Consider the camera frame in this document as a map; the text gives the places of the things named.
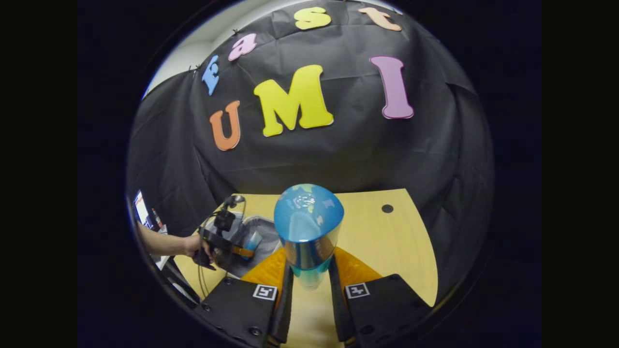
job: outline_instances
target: blue plastic cup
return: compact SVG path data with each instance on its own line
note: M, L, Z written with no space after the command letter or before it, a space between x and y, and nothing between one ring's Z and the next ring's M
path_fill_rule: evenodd
M337 244L342 203L326 188L295 185L279 197L273 218L295 276L304 288L318 288Z

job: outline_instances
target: blue object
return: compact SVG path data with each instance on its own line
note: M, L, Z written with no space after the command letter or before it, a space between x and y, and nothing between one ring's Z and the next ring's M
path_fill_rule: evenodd
M293 272L305 287L317 287L337 244L342 203L326 188L299 184L282 193L273 218Z
M260 235L260 233L258 233L258 231L254 231L254 233L251 235L251 238L249 238L249 240L247 241L247 244L245 245L245 249L256 251L256 248L258 247L258 244L260 244L261 241L262 241L262 236ZM241 258L243 260L249 260L249 257L247 256L241 256Z
M209 95L213 94L215 86L217 85L217 82L219 82L219 76L215 76L215 74L219 71L219 67L215 64L217 58L219 58L219 56L213 56L213 58L210 59L209 65L206 66L206 70L202 75L202 81L204 81L206 87L209 88Z

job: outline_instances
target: letter m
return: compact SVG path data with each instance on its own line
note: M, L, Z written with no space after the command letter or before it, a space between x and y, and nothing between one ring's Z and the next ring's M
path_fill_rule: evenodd
M256 86L254 94L260 98L266 137L281 134L284 127L277 122L275 114L289 130L295 129L297 114L301 106L299 125L303 128L328 126L333 115L327 111L320 89L320 65L308 65L295 71L286 93L274 80L266 80Z

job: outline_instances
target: person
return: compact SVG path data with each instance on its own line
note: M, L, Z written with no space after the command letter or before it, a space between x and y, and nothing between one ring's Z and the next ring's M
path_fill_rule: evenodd
M149 230L139 222L137 223L137 227L144 241L144 246L151 255L186 255L192 258L200 247L202 247L204 251L206 251L206 255L209 256L210 263L214 261L214 255L209 251L209 244L202 240L199 235L189 237L165 235Z

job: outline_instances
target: black fabric backdrop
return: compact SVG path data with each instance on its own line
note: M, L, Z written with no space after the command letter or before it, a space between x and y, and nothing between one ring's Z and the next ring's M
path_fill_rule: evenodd
M332 22L300 30L293 15L327 10ZM374 24L358 9L376 7L402 27ZM232 44L256 33L257 47L229 62ZM219 55L211 96L201 81ZM415 115L387 120L383 83L372 56L404 63ZM288 91L300 67L323 68L330 126L264 137L256 85L274 79ZM241 139L229 151L214 143L209 117L234 100ZM227 114L224 133L230 133ZM298 183L335 193L406 188L421 213L438 266L438 297L464 278L481 246L493 193L493 154L482 106L441 43L411 17L357 2L314 1L277 10L242 28L196 71L178 74L143 100L131 135L128 194L141 189L171 233L189 235L232 192L279 194ZM388 202L379 202L379 207Z

